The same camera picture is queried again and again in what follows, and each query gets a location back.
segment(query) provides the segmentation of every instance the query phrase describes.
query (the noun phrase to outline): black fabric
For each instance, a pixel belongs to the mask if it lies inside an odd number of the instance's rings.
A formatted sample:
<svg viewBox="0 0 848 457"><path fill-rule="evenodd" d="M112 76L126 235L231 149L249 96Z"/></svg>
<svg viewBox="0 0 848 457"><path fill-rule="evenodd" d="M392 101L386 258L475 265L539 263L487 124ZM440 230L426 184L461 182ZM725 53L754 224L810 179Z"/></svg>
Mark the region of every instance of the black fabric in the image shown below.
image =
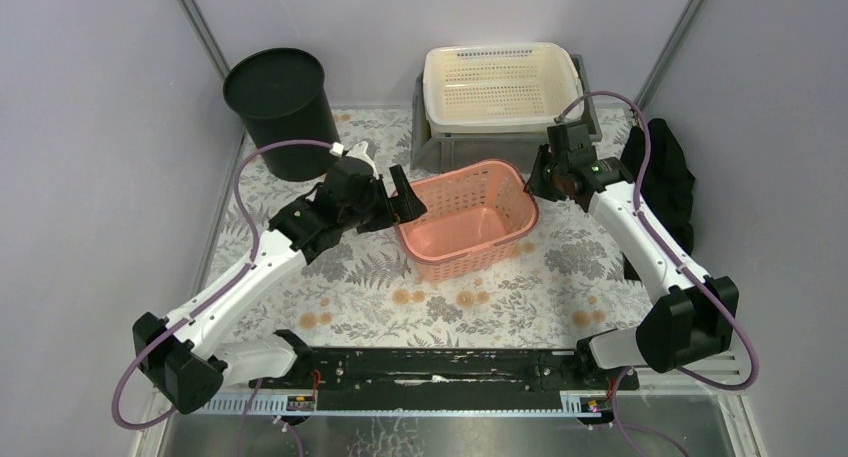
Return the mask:
<svg viewBox="0 0 848 457"><path fill-rule="evenodd" d="M648 122L648 129L651 131L651 160L642 184L642 196L677 244L691 253L695 231L689 220L692 218L695 177L686 167L683 149L666 121L653 119ZM621 163L635 178L644 157L645 133L633 127L621 153ZM624 278L640 280L627 259L624 260Z"/></svg>

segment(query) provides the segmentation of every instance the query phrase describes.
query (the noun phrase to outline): black trash can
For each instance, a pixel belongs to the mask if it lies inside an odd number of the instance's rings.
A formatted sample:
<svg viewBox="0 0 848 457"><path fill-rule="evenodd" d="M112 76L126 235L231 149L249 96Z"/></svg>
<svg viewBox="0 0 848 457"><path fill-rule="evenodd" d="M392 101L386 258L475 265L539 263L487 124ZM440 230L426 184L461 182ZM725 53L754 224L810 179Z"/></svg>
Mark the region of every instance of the black trash can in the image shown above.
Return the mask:
<svg viewBox="0 0 848 457"><path fill-rule="evenodd" d="M224 80L224 100L244 121L256 147L294 139L339 141L324 68L299 49L269 49L242 60ZM262 155L268 170L291 182L327 172L336 158L327 149L295 145Z"/></svg>

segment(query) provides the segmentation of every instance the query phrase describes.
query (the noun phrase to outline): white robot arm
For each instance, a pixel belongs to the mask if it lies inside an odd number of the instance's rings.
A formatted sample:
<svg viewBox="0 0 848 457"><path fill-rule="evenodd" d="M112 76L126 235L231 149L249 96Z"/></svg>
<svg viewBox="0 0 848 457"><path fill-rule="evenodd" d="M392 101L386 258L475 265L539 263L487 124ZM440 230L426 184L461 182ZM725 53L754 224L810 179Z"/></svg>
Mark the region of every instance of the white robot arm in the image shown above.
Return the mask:
<svg viewBox="0 0 848 457"><path fill-rule="evenodd" d="M250 254L244 256L164 318L147 313L133 325L137 355L149 350L167 330L179 326L139 367L181 413L197 410L222 387L281 377L291 369L300 343L293 334L221 344L236 322L276 285L338 244L349 229L372 232L412 221L426 212L400 166L390 169L397 195L387 195L382 176L368 156L367 143L353 146L344 155L336 150L340 159L327 171L324 182L270 220L259 237L253 262ZM246 274L217 296L248 263Z"/></svg>
<svg viewBox="0 0 848 457"><path fill-rule="evenodd" d="M549 146L539 148L526 190L552 201L573 199L594 217L633 264L653 304L638 326L579 341L581 373L634 365L668 372L727 350L731 325L682 271L700 279L735 316L739 292L733 282L711 277L675 243L644 201L637 207L632 176L614 157L598 160L585 126L549 127L548 140Z"/></svg>

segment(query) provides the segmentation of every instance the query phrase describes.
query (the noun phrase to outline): white wall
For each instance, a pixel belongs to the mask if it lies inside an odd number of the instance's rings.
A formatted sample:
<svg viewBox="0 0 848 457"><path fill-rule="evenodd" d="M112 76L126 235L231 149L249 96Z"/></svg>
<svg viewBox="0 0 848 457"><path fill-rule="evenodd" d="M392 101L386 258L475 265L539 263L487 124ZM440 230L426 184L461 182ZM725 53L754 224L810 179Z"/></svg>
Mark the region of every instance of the white wall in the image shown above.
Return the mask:
<svg viewBox="0 0 848 457"><path fill-rule="evenodd" d="M130 327L188 297L238 146L220 87L175 0L0 0L3 455L125 455Z"/></svg>
<svg viewBox="0 0 848 457"><path fill-rule="evenodd" d="M772 457L844 455L848 0L708 0L650 114L698 178L695 257L741 290Z"/></svg>
<svg viewBox="0 0 848 457"><path fill-rule="evenodd" d="M590 83L636 96L687 0L197 0L235 64L300 47L334 105L405 104L432 48L551 41L586 58Z"/></svg>

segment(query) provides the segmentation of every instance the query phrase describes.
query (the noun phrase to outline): red wire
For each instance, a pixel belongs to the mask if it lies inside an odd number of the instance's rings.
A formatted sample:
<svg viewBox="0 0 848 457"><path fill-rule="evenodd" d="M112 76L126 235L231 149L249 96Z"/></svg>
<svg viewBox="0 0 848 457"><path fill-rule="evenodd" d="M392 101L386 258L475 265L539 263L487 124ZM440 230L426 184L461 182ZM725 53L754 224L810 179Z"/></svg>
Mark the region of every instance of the red wire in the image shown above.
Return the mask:
<svg viewBox="0 0 848 457"><path fill-rule="evenodd" d="M318 391L318 386L321 384L321 371L313 370L312 371L312 401L315 401L315 392Z"/></svg>
<svg viewBox="0 0 848 457"><path fill-rule="evenodd" d="M612 386L613 386L613 382L614 382L613 380L610 380L609 387L607 388L607 397L606 397L606 400L609 400L609 399L612 397Z"/></svg>

